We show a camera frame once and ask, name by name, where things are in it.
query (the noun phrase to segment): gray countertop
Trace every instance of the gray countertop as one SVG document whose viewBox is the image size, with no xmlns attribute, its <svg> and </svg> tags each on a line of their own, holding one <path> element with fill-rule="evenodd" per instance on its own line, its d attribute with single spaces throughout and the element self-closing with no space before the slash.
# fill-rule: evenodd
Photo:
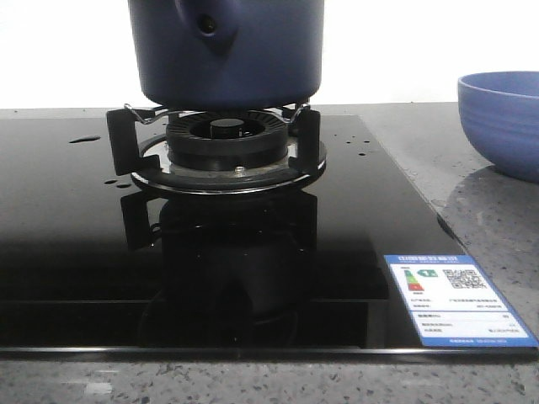
<svg viewBox="0 0 539 404">
<path fill-rule="evenodd" d="M 497 174 L 467 142 L 454 103 L 320 110 L 364 120 L 538 335 L 539 185 Z M 0 110 L 0 119 L 103 112 Z M 0 403 L 75 402 L 537 404 L 539 364 L 0 363 Z"/>
</svg>

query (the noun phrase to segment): blue bowl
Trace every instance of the blue bowl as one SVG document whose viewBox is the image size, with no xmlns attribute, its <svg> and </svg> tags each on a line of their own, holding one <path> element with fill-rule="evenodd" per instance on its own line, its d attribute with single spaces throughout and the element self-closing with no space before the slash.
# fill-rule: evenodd
<svg viewBox="0 0 539 404">
<path fill-rule="evenodd" d="M 458 80 L 461 124 L 472 146 L 511 177 L 539 183 L 539 72 Z"/>
</svg>

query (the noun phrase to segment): blue pot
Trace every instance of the blue pot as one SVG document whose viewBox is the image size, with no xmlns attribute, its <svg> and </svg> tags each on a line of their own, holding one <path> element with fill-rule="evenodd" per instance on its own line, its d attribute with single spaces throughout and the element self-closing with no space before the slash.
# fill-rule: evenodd
<svg viewBox="0 0 539 404">
<path fill-rule="evenodd" d="M 461 77 L 458 102 L 473 147 L 500 172 L 539 183 L 539 72 Z"/>
<path fill-rule="evenodd" d="M 304 101 L 320 86 L 323 0 L 129 0 L 142 91 L 189 110 Z"/>
</svg>

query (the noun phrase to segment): black glass cooktop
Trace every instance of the black glass cooktop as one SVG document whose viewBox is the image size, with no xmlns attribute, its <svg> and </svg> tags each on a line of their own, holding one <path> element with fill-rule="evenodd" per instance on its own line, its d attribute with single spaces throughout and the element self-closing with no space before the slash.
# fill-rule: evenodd
<svg viewBox="0 0 539 404">
<path fill-rule="evenodd" d="M 323 117 L 315 183 L 236 197 L 162 199 L 116 177 L 104 117 L 1 131 L 3 356 L 536 355 L 421 346 L 383 256 L 464 251 L 357 117 Z"/>
</svg>

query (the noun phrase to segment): white wall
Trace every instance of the white wall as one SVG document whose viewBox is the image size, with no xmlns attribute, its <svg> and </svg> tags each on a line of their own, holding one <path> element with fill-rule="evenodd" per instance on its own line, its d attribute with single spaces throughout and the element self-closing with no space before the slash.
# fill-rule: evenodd
<svg viewBox="0 0 539 404">
<path fill-rule="evenodd" d="M 326 0 L 312 102 L 453 101 L 463 74 L 539 70 L 538 11 L 536 0 Z M 150 104 L 126 0 L 0 0 L 0 108 L 124 102 Z"/>
</svg>

